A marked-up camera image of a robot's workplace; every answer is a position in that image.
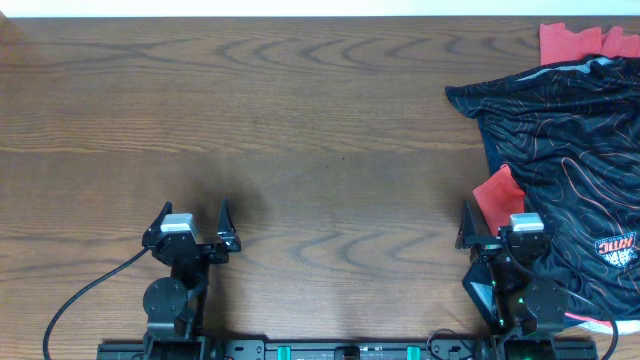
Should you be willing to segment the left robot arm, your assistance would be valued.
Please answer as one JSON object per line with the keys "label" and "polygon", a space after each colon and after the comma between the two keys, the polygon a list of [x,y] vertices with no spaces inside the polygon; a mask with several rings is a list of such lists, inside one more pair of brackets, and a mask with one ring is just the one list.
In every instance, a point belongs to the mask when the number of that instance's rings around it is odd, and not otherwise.
{"label": "left robot arm", "polygon": [[213,243],[200,243],[194,216],[175,213],[166,203],[142,237],[142,246],[171,268],[143,296],[147,314],[146,359],[223,359],[222,343],[204,333],[209,267],[229,262],[241,250],[228,203],[221,202]]}

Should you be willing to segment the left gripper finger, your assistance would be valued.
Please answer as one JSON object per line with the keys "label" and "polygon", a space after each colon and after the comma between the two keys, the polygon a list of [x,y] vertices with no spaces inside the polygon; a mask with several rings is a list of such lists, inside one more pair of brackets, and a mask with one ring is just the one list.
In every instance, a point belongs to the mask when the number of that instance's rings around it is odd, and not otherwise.
{"label": "left gripper finger", "polygon": [[217,225],[217,235],[223,243],[237,242],[237,231],[231,220],[226,198],[223,198],[221,201]]}
{"label": "left gripper finger", "polygon": [[151,223],[151,225],[148,228],[149,232],[160,232],[161,231],[161,225],[165,219],[165,217],[168,214],[171,214],[173,212],[172,210],[172,203],[170,201],[167,201],[164,206],[162,207],[160,213],[158,214],[158,216],[153,220],[153,222]]}

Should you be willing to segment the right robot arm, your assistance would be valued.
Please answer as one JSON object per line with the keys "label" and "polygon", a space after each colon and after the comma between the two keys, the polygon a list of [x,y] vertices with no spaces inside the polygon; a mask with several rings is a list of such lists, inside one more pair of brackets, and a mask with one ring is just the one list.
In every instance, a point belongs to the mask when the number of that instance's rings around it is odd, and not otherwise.
{"label": "right robot arm", "polygon": [[470,357],[557,359],[554,335],[564,326],[568,295],[531,269],[550,247],[540,216],[510,215],[493,235],[465,201],[455,247],[470,252],[462,285],[490,329],[473,342]]}

